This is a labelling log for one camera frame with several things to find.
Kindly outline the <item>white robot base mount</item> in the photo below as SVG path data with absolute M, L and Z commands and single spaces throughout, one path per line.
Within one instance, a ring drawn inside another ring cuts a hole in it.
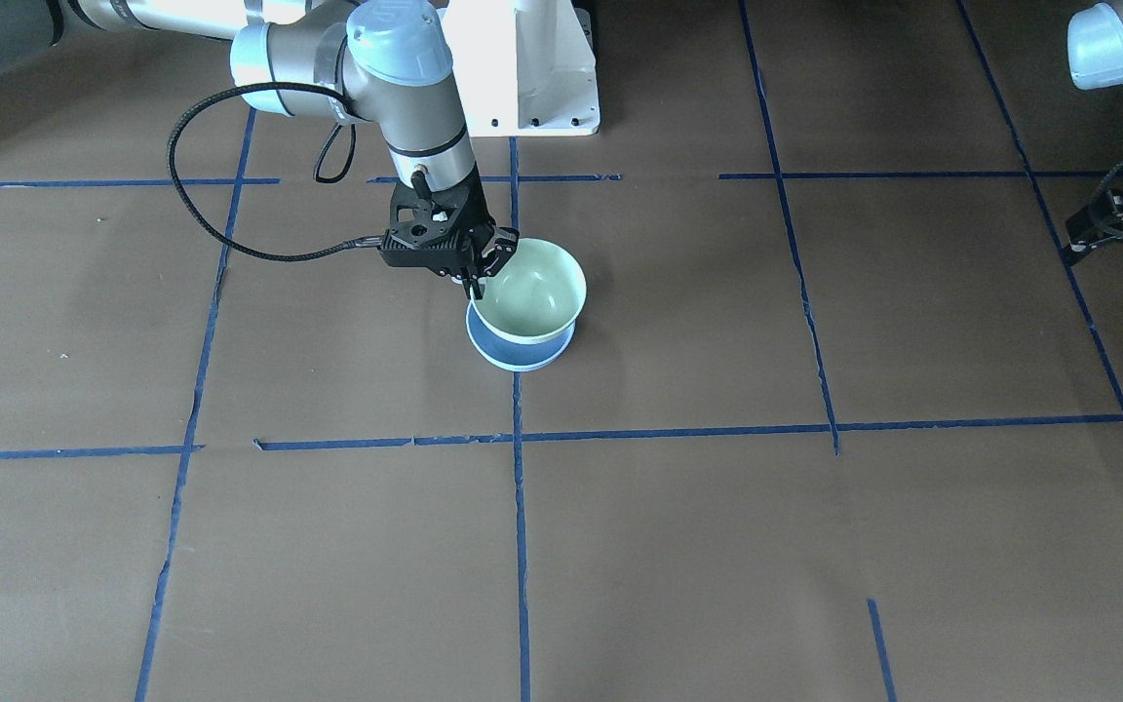
M 450 1 L 440 17 L 471 137 L 599 133 L 593 1 Z

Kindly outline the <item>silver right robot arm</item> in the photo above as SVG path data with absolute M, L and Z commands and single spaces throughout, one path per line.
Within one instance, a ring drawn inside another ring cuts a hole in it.
M 372 248 L 392 267 L 424 268 L 469 299 L 515 254 L 519 235 L 487 212 L 442 20 L 428 1 L 0 1 L 0 72 L 81 27 L 175 31 L 230 44 L 232 88 L 188 108 L 179 138 L 206 108 L 241 97 L 262 112 L 331 120 L 336 133 L 377 124 L 398 170 L 382 235 L 299 261 Z

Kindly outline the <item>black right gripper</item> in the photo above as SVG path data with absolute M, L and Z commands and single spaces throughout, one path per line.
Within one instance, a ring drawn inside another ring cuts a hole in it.
M 484 297 L 484 279 L 495 277 L 515 254 L 519 231 L 495 225 L 477 172 L 450 188 L 428 185 L 423 172 L 394 186 L 380 257 L 394 268 L 427 268 L 458 277 L 465 297 Z

